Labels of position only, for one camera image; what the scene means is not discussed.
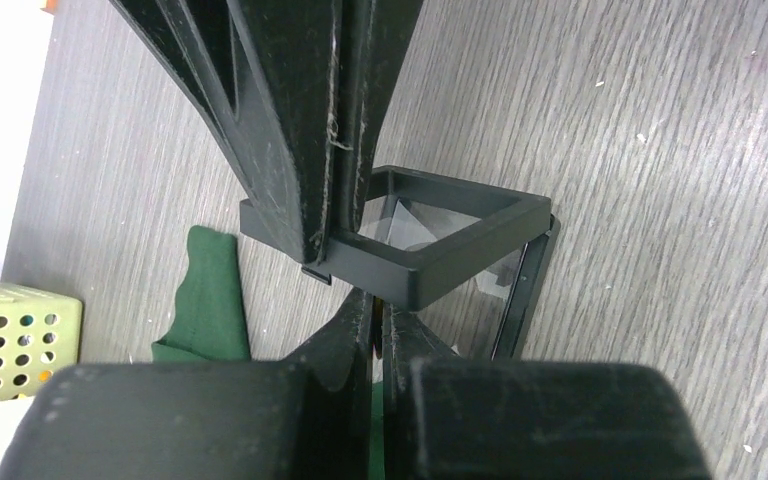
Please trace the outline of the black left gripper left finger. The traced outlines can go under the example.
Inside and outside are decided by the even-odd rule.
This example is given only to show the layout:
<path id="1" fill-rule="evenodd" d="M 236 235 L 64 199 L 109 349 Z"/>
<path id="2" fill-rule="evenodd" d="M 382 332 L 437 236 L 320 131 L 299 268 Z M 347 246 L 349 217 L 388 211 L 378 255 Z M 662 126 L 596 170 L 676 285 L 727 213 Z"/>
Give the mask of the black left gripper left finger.
<path id="1" fill-rule="evenodd" d="M 33 400 L 0 479 L 364 479 L 373 297 L 278 361 L 84 364 Z"/>

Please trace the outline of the white and green t-shirt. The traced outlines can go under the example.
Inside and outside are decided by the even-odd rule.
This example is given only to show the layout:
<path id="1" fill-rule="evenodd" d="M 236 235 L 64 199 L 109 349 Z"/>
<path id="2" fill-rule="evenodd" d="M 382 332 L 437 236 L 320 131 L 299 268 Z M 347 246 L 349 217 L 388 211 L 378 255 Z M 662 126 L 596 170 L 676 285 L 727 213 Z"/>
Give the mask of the white and green t-shirt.
<path id="1" fill-rule="evenodd" d="M 196 225 L 186 249 L 188 267 L 175 293 L 174 318 L 151 345 L 153 361 L 249 361 L 237 238 Z"/>

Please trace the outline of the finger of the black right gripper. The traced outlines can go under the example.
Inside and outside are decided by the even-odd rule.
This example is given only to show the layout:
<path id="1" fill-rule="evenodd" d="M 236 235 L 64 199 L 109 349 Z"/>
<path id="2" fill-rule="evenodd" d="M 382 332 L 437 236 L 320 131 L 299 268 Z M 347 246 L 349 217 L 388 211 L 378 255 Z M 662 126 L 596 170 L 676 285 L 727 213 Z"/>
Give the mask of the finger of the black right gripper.
<path id="1" fill-rule="evenodd" d="M 327 240 L 335 1 L 119 1 L 116 10 L 202 116 L 276 246 Z"/>
<path id="2" fill-rule="evenodd" d="M 334 222 L 341 229 L 359 229 L 379 135 L 423 4 L 340 3 Z"/>

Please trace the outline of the round white brooch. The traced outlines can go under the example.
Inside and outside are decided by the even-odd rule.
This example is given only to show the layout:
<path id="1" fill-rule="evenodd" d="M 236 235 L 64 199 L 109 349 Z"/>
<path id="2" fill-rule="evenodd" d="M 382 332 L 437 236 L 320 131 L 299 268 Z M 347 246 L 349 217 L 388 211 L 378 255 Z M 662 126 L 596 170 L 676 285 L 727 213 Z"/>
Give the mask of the round white brooch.
<path id="1" fill-rule="evenodd" d="M 378 297 L 373 298 L 371 317 L 371 343 L 376 359 L 383 356 L 383 316 L 385 303 Z"/>

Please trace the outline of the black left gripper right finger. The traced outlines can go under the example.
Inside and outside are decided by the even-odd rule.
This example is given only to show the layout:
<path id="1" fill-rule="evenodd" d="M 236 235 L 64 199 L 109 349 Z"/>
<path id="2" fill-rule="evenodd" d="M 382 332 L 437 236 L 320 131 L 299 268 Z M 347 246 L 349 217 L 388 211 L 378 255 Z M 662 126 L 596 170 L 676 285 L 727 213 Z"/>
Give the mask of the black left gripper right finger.
<path id="1" fill-rule="evenodd" d="M 476 360 L 385 307 L 389 479 L 707 479 L 677 392 L 628 363 Z"/>

